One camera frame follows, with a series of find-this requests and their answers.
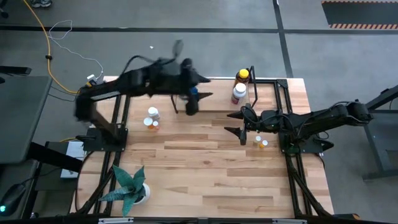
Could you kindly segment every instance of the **butcher block table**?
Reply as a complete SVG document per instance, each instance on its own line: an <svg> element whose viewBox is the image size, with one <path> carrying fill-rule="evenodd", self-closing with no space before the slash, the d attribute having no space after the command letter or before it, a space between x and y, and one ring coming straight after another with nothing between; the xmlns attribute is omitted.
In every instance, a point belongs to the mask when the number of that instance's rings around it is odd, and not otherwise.
<svg viewBox="0 0 398 224"><path fill-rule="evenodd" d="M105 77L114 80L116 77ZM294 113L308 113L307 93L301 78L287 79ZM169 96L132 98L127 119L129 135L120 167L133 175L145 166L145 182L150 187L149 200L132 208L130 217L224 217L224 218L292 218L292 198L284 155L276 134L248 133L245 146L224 130L241 127L242 120L226 115L239 109L230 103L233 80L212 80L198 89L215 93L200 102L200 112L187 116L175 114ZM255 110L276 109L272 85L257 85ZM283 91L282 101L285 107ZM254 90L249 85L254 101ZM183 105L177 108L184 110ZM149 107L160 114L160 129L147 129L143 119ZM98 103L97 110L110 121L114 98ZM268 141L264 149L254 146L255 135ZM303 154L308 188L324 208L333 213L325 171L320 158ZM82 168L78 181L80 208L98 185L104 152L94 152ZM302 192L297 192L304 211ZM122 215L123 201L115 201L111 216Z"/></svg>

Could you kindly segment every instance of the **yellow cable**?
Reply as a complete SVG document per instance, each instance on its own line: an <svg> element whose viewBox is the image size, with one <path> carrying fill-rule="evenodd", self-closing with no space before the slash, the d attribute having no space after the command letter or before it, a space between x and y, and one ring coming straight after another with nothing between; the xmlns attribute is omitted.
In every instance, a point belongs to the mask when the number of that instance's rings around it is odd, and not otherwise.
<svg viewBox="0 0 398 224"><path fill-rule="evenodd" d="M67 138L67 139L62 139L60 142L65 142L65 141L73 141L76 140L76 138Z"/></svg>
<svg viewBox="0 0 398 224"><path fill-rule="evenodd" d="M48 56L51 56L51 46L50 46L50 40L49 37L47 35L47 32L45 31L45 28L43 26L42 21L39 19L39 17L37 17L36 13L33 11L33 9L30 7L29 3L26 2L26 0L24 0L25 5L29 8L29 10L32 12L33 16L35 16L37 22L39 22L40 26L43 29L45 38L47 39L47 48L48 48ZM51 73L51 68L50 68L50 59L47 59L47 71L49 72L49 75L51 76L51 78L60 86L62 87L65 91L67 91L68 93L73 93L73 94L77 94L78 91L72 91L72 90L68 90L67 88L65 88L60 82L58 82L58 80L52 75Z"/></svg>

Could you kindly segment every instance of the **potted plant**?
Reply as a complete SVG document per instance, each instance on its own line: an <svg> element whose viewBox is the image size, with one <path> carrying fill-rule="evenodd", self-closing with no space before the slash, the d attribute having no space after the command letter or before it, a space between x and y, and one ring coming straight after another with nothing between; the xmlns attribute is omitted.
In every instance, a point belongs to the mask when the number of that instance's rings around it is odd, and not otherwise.
<svg viewBox="0 0 398 224"><path fill-rule="evenodd" d="M125 170L115 165L113 165L112 168L121 188L109 192L99 200L105 202L123 200L122 213L123 217L125 217L133 205L144 203L148 200L150 189L149 186L144 183L144 167L141 167L134 174L134 177L131 177Z"/></svg>

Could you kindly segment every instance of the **black line on floor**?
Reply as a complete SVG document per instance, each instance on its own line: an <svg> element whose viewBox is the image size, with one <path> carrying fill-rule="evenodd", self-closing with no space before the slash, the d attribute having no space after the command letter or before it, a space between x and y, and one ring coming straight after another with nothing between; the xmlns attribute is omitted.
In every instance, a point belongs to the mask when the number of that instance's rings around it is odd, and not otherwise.
<svg viewBox="0 0 398 224"><path fill-rule="evenodd" d="M354 35L397 35L398 30L347 30L347 29L286 29L286 34L354 34Z"/></svg>
<svg viewBox="0 0 398 224"><path fill-rule="evenodd" d="M36 26L1 26L0 30L42 31ZM66 32L69 27L56 27L53 31ZM245 28L118 28L118 27L74 27L72 32L192 32L192 33L243 33L243 34L277 34L279 29L245 29ZM349 29L283 29L285 34L363 34L363 35L397 35L398 30L349 30Z"/></svg>
<svg viewBox="0 0 398 224"><path fill-rule="evenodd" d="M278 25L280 47L282 49L282 57L284 59L285 71L287 78L293 78L292 65L290 64L289 51L287 50L286 37L284 32L284 25L282 23L282 16L280 15L278 0L272 0L275 10L276 24Z"/></svg>
<svg viewBox="0 0 398 224"><path fill-rule="evenodd" d="M55 27L52 31L66 32L69 27ZM37 26L0 26L0 30L42 31ZM73 32L187 32L187 33L243 33L243 34L276 34L278 29L247 28L134 28L134 27L74 27Z"/></svg>

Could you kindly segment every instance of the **gray shoe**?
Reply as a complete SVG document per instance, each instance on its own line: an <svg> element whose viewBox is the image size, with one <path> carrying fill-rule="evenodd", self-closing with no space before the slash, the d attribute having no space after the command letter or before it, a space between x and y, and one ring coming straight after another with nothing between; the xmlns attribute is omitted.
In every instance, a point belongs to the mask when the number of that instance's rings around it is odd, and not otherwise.
<svg viewBox="0 0 398 224"><path fill-rule="evenodd" d="M52 0L30 0L32 7L49 7L52 4Z"/></svg>

